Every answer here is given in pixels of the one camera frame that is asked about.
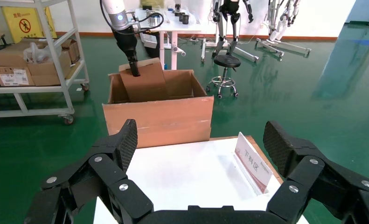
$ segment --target metal shelf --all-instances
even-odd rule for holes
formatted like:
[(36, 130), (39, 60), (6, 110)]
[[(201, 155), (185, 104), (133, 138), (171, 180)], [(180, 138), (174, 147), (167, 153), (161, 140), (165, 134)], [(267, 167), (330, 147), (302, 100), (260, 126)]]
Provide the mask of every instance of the metal shelf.
[[(44, 14), (44, 7), (48, 7), (60, 2), (67, 1), (69, 6), (70, 15), (72, 18), (73, 29), (69, 30), (66, 34), (61, 36), (55, 42), (52, 39), (51, 33), (49, 31), (49, 26), (47, 18)], [(71, 114), (74, 114), (75, 110), (69, 95), (69, 87), (72, 84), (88, 84), (88, 71), (85, 64), (83, 47), (81, 45), (80, 34), (77, 28), (77, 22), (74, 15), (74, 8), (72, 0), (0, 0), (0, 7), (28, 7), (35, 8), (38, 12), (40, 22), (42, 24), (43, 32), (46, 35), (46, 39), (49, 45), (49, 49), (52, 54), (52, 59), (55, 64), (56, 71), (58, 73), (58, 78), (61, 86), (22, 86), (22, 87), (0, 87), (1, 93), (12, 93), (17, 100), (18, 105), (21, 110), (10, 110), (10, 111), (0, 111), (0, 117), (20, 117), (20, 116), (36, 116), (36, 115), (58, 115), (64, 118), (70, 118)], [(61, 46), (65, 40), (69, 39), (71, 36), (76, 36), (76, 41), (78, 44), (80, 52), (80, 65), (76, 68), (72, 77), (65, 80), (62, 72), (61, 64), (59, 62), (58, 55), (56, 54), (56, 48)], [(76, 79), (80, 71), (84, 69), (84, 78)], [(22, 100), (21, 93), (42, 93), (42, 92), (62, 92), (65, 96), (67, 108), (54, 108), (54, 109), (37, 109), (28, 110), (25, 103)]]

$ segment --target red baseboard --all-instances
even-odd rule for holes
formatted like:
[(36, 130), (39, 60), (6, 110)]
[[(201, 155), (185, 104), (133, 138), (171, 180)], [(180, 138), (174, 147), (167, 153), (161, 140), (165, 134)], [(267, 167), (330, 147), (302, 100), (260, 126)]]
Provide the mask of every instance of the red baseboard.
[[(57, 35), (63, 35), (66, 32), (57, 32)], [(80, 32), (81, 36), (113, 36), (113, 33), (96, 33), (96, 32)], [(190, 38), (190, 37), (198, 37), (198, 38), (214, 38), (214, 34), (178, 34), (179, 37)], [(240, 35), (240, 38), (250, 39), (253, 35)], [(266, 39), (268, 36), (266, 35), (256, 35), (253, 38)], [(303, 41), (336, 41), (337, 37), (329, 37), (329, 36), (284, 36), (282, 40), (303, 40)]]

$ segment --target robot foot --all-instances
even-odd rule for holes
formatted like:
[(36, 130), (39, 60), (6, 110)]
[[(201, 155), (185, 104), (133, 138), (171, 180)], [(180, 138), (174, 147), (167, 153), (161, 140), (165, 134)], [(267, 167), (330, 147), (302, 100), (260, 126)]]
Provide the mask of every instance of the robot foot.
[(270, 39), (266, 39), (266, 41), (270, 44), (274, 44), (275, 42), (271, 41)]

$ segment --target wall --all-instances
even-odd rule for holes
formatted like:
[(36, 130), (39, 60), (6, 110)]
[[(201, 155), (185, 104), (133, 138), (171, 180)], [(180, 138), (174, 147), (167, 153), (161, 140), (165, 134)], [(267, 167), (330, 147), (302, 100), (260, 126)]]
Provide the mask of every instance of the wall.
[(353, 5), (346, 22), (364, 21), (369, 22), (369, 0), (357, 0)]
[[(202, 24), (205, 26), (205, 32), (203, 33), (215, 33), (215, 25), (208, 21), (210, 0), (182, 0), (181, 3), (188, 6), (190, 11), (195, 11), (199, 15)], [(286, 35), (338, 37), (354, 3), (355, 0), (303, 0), (297, 20), (287, 30)], [(100, 12), (98, 0), (73, 0), (73, 4), (80, 32), (110, 32)], [(260, 24), (267, 12), (268, 0), (251, 0), (251, 4), (255, 20), (249, 24), (246, 8), (243, 2), (240, 1), (241, 34), (267, 35), (267, 27)], [(169, 5), (174, 5), (174, 1), (165, 0), (165, 7)], [(125, 0), (125, 6), (127, 10), (136, 8), (139, 6), (139, 0)], [(68, 31), (72, 28), (66, 2), (52, 6), (51, 13), (57, 31)]]

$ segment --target white desk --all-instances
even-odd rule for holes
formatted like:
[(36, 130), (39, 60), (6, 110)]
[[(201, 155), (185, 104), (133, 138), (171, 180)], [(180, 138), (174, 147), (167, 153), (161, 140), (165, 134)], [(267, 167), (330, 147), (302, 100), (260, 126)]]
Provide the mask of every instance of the white desk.
[[(164, 44), (164, 34), (166, 32), (172, 32), (172, 36), (170, 37), (172, 40), (172, 47), (168, 47), (168, 49), (171, 49), (172, 52), (172, 66), (171, 70), (177, 69), (177, 52), (174, 51), (174, 47), (177, 47), (177, 34), (179, 32), (201, 32), (204, 30), (204, 27), (200, 24), (199, 19), (196, 17), (196, 15), (193, 15), (189, 13), (187, 10), (182, 9), (181, 11), (189, 14), (189, 20), (188, 24), (185, 25), (182, 22), (179, 21), (179, 17), (175, 16), (172, 12), (169, 12), (167, 9), (160, 9), (160, 10), (154, 10), (155, 12), (161, 13), (164, 15), (164, 23), (155, 29), (152, 29), (152, 31), (159, 31), (160, 32), (160, 60), (162, 68), (164, 68), (165, 64), (165, 44)], [(142, 20), (146, 17), (146, 11), (142, 10), (141, 8), (137, 8), (135, 10), (136, 16), (139, 18), (139, 20)], [(142, 28), (150, 27), (148, 21), (144, 21), (140, 23), (140, 26)]]
[[(127, 175), (150, 198), (154, 210), (187, 210), (189, 205), (265, 210), (280, 184), (257, 196), (234, 158), (237, 139), (215, 140), (135, 151)], [(117, 222), (98, 198), (94, 224)], [(302, 216), (299, 224), (308, 224)]]

